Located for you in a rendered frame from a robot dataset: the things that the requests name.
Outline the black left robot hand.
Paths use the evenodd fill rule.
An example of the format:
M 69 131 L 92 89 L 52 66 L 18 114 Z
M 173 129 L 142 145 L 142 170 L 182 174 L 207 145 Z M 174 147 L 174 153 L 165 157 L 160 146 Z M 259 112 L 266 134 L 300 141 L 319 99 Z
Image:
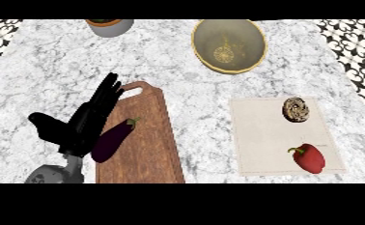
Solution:
M 59 153 L 83 157 L 95 148 L 108 115 L 124 93 L 118 74 L 109 73 L 87 102 L 77 108 L 68 122 L 62 122 L 44 113 L 28 115 L 38 137 L 59 145 Z

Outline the olive bowl with yellow rim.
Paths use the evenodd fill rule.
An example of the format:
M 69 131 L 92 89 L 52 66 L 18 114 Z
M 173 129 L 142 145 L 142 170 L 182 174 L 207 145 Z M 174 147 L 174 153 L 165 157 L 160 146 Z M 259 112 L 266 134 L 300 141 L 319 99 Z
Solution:
M 263 30 L 250 19 L 202 19 L 194 26 L 191 46 L 204 66 L 223 74 L 250 71 L 267 50 Z

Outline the beige placemat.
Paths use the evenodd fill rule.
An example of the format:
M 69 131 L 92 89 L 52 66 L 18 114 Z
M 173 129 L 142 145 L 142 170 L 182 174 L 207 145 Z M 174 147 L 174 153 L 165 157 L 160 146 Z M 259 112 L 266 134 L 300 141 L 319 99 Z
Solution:
M 282 114 L 282 98 L 233 98 L 229 101 L 232 133 L 241 176 L 307 175 L 290 148 L 310 144 L 325 157 L 324 174 L 346 172 L 341 155 L 327 127 L 316 99 L 303 97 L 309 118 L 290 122 Z

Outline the red bell pepper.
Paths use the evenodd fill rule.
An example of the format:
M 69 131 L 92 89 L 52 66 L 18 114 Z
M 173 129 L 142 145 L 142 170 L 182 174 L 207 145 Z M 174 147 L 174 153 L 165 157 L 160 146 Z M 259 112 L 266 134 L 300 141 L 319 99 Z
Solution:
M 298 166 L 310 173 L 319 174 L 325 167 L 325 157 L 319 150 L 307 143 L 303 143 L 297 148 L 290 148 L 293 159 Z

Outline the dark purple eggplant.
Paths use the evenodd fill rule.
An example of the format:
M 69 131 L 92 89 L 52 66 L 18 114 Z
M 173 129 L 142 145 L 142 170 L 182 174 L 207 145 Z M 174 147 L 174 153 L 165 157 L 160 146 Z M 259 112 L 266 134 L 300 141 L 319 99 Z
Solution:
M 140 117 L 136 119 L 127 119 L 102 134 L 92 150 L 92 159 L 95 162 L 103 163 L 112 157 L 124 139 L 136 128 L 139 120 Z

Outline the brown wooden cutting board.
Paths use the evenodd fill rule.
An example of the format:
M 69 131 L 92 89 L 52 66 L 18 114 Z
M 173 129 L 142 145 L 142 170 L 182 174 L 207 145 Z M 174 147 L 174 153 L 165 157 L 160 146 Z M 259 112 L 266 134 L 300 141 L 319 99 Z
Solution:
M 185 183 L 162 91 L 143 81 L 123 86 L 126 91 L 136 88 L 142 92 L 118 100 L 103 131 L 140 119 L 114 156 L 96 164 L 96 183 Z

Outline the grey pot with orange rim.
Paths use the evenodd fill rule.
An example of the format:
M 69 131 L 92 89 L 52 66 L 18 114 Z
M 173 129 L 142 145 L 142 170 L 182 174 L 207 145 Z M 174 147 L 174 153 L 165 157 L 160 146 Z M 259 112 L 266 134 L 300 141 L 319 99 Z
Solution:
M 103 38 L 114 38 L 123 35 L 133 27 L 133 19 L 112 19 L 108 22 L 86 20 L 95 34 Z

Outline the brown speckled round bread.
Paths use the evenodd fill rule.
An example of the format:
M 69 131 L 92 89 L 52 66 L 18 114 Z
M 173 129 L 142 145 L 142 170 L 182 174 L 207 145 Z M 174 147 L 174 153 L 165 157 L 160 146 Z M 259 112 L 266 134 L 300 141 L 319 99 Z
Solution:
M 309 118 L 309 108 L 301 98 L 293 97 L 284 101 L 282 114 L 293 123 L 301 123 Z

